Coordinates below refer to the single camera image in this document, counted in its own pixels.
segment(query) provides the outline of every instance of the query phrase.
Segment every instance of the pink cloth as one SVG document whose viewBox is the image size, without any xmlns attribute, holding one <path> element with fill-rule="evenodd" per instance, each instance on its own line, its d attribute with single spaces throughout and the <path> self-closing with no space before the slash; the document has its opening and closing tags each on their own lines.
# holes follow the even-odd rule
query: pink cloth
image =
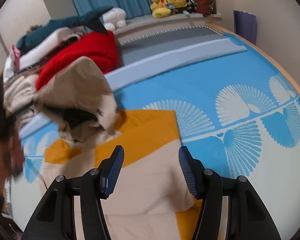
<svg viewBox="0 0 300 240">
<path fill-rule="evenodd" d="M 17 49 L 15 45 L 12 45 L 10 49 L 10 53 L 12 54 L 12 59 L 13 59 L 13 71 L 16 72 L 20 68 L 19 59 L 21 57 L 21 51 Z"/>
</svg>

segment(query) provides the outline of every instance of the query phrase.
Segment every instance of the window sill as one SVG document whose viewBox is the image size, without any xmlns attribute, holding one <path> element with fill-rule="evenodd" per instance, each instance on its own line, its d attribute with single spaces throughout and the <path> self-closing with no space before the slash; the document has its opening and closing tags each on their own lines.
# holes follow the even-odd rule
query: window sill
<svg viewBox="0 0 300 240">
<path fill-rule="evenodd" d="M 202 19 L 202 20 L 209 20 L 210 21 L 221 21 L 222 17 L 220 14 L 212 14 L 208 17 L 203 17 L 200 13 L 191 13 L 189 17 L 184 14 L 174 14 L 165 18 L 153 18 L 151 14 L 143 15 L 139 17 L 135 17 L 132 19 L 128 19 L 127 26 L 115 30 L 113 33 L 115 35 L 123 34 L 132 30 L 136 30 L 138 28 L 142 28 L 149 25 L 155 25 L 159 23 L 170 23 L 178 20 L 187 20 L 187 19 Z"/>
</svg>

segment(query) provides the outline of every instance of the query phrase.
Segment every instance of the yellow plush toy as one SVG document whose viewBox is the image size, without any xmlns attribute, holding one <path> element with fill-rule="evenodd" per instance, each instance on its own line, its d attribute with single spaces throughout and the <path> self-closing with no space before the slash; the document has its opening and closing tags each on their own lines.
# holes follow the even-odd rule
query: yellow plush toy
<svg viewBox="0 0 300 240">
<path fill-rule="evenodd" d="M 189 13 L 183 8 L 187 7 L 186 0 L 151 0 L 153 3 L 150 5 L 152 16 L 154 18 L 163 18 L 171 15 L 172 13 Z"/>
<path fill-rule="evenodd" d="M 175 9 L 187 7 L 186 0 L 167 0 L 168 4 L 172 4 Z"/>
<path fill-rule="evenodd" d="M 151 11 L 154 11 L 157 8 L 163 8 L 167 4 L 167 0 L 151 0 L 152 4 L 150 5 Z"/>
<path fill-rule="evenodd" d="M 167 7 L 157 8 L 152 12 L 154 18 L 163 18 L 171 14 L 171 9 Z"/>
</svg>

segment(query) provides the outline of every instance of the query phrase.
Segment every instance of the teal plush shark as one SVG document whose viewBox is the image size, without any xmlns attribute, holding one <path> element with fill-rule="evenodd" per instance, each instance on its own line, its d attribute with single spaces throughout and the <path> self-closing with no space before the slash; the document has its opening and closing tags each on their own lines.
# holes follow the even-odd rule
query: teal plush shark
<svg viewBox="0 0 300 240">
<path fill-rule="evenodd" d="M 43 42 L 55 30 L 62 27 L 74 28 L 83 25 L 94 32 L 108 34 L 108 31 L 100 22 L 99 17 L 111 9 L 111 6 L 104 6 L 90 11 L 82 16 L 72 16 L 58 20 L 50 20 L 45 26 L 39 26 L 37 29 L 21 37 L 17 41 L 16 47 L 21 51 L 21 55 L 24 55 Z"/>
</svg>

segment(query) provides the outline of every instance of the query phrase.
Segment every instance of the black clamp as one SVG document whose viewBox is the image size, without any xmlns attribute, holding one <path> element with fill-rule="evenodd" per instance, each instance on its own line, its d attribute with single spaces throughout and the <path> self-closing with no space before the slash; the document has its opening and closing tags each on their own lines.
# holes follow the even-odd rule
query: black clamp
<svg viewBox="0 0 300 240">
<path fill-rule="evenodd" d="M 59 175 L 34 210 L 22 240 L 76 240 L 74 196 L 80 196 L 83 232 L 86 240 L 110 240 L 100 199 L 113 192 L 124 160 L 122 146 L 97 169 L 81 177 Z"/>
<path fill-rule="evenodd" d="M 189 192 L 202 199 L 192 240 L 217 240 L 222 196 L 229 196 L 226 240 L 281 240 L 266 206 L 245 176 L 229 179 L 205 169 L 186 146 L 179 150 L 179 163 Z"/>
</svg>

